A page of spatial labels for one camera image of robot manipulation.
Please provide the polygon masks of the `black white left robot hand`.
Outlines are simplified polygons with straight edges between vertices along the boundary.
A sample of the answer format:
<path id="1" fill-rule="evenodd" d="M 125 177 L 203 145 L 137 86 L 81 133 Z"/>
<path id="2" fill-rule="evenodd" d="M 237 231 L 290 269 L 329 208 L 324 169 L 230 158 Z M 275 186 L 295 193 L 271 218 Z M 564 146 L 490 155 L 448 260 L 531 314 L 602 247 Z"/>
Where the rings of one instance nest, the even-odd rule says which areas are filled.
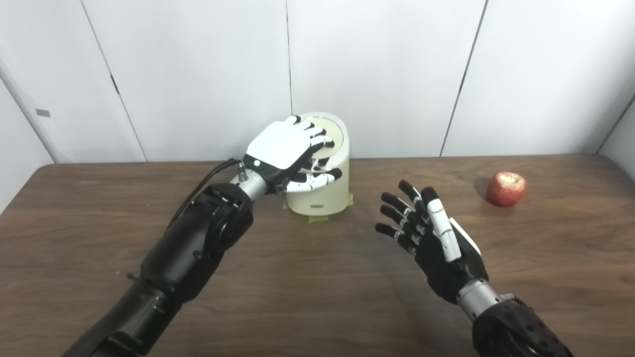
<path id="1" fill-rule="evenodd" d="M 309 192 L 322 189 L 343 176 L 341 169 L 318 165 L 313 154 L 335 147 L 326 129 L 300 116 L 277 120 L 248 145 L 243 164 L 247 178 L 235 185 L 252 200 L 280 192 Z"/>

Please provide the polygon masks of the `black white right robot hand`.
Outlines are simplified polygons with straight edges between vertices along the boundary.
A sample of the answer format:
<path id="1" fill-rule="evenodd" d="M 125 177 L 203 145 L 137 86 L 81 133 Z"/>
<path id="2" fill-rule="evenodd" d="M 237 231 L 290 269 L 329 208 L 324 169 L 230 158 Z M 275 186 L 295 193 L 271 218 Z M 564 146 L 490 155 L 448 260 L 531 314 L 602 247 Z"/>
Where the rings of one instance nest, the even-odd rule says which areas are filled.
<path id="1" fill-rule="evenodd" d="M 382 193 L 380 212 L 396 226 L 378 222 L 375 231 L 392 238 L 410 253 L 435 294 L 456 304 L 459 291 L 468 283 L 489 280 L 481 253 L 467 233 L 447 216 L 432 187 L 417 191 L 406 180 L 400 180 L 398 187 L 411 204 L 394 194 Z"/>

